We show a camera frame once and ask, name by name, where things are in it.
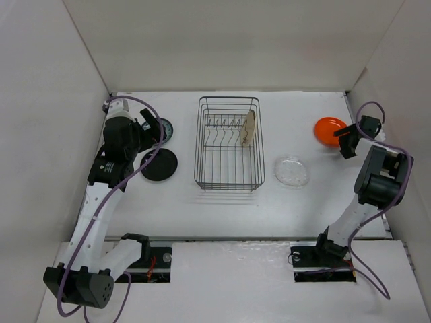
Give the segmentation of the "orange plate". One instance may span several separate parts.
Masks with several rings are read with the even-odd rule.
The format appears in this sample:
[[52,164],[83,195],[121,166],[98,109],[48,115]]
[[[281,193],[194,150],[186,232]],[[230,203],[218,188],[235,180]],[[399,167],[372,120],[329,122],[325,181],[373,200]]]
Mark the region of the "orange plate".
[[334,135],[346,127],[344,121],[334,117],[324,117],[319,119],[314,126],[314,135],[316,139],[328,147],[339,147],[339,139]]

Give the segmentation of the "clear glass plate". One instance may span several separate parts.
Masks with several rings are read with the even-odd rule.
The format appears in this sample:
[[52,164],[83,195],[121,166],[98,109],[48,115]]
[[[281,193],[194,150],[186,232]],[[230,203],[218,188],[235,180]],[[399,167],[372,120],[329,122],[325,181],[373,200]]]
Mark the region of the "clear glass plate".
[[291,188],[302,188],[310,180],[307,165],[298,157],[291,155],[283,155],[275,159],[273,174],[280,184]]

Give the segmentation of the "cream patterned plate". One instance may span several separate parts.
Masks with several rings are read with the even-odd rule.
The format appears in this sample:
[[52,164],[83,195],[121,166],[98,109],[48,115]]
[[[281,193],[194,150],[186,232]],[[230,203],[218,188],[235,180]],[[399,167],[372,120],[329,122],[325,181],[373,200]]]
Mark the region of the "cream patterned plate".
[[242,124],[240,131],[240,143],[243,147],[253,142],[253,137],[257,128],[257,117],[253,110],[250,110]]

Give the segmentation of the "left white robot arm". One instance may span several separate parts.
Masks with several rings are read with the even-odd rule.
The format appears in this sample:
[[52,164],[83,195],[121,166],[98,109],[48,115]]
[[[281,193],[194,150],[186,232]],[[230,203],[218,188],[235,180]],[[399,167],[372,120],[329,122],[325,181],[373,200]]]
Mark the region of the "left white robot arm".
[[111,251],[102,253],[114,210],[125,194],[127,181],[136,174],[135,158],[152,146],[160,147],[163,139],[158,115],[148,108],[140,114],[149,125],[147,129],[123,108],[108,110],[103,144],[88,175],[75,231],[57,265],[47,267],[43,275],[59,304],[105,308],[114,282],[123,272],[132,264],[142,267],[150,261],[149,238],[140,234],[127,233]]

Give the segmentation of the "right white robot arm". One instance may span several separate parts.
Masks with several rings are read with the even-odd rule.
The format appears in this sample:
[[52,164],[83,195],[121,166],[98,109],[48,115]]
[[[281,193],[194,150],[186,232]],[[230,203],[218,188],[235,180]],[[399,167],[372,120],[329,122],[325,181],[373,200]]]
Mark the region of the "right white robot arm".
[[340,218],[320,233],[311,248],[312,259],[326,265],[344,258],[354,236],[376,215],[398,205],[407,188],[414,158],[406,151],[378,140],[383,121],[362,116],[354,124],[333,132],[344,159],[362,157],[354,183],[354,198]]

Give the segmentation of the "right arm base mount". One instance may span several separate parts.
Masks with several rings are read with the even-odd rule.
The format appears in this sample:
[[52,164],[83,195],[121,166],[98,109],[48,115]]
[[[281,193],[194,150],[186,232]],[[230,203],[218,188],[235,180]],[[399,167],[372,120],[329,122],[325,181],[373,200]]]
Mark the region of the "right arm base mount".
[[288,261],[296,283],[355,283],[351,260],[317,250],[310,244],[291,244]]

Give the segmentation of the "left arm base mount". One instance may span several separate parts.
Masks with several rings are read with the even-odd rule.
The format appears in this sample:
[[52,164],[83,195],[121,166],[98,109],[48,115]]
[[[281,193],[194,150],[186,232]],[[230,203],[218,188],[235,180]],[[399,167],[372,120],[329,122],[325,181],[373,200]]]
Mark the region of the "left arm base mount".
[[138,260],[127,268],[132,283],[169,283],[172,265],[172,243],[151,242],[148,260]]

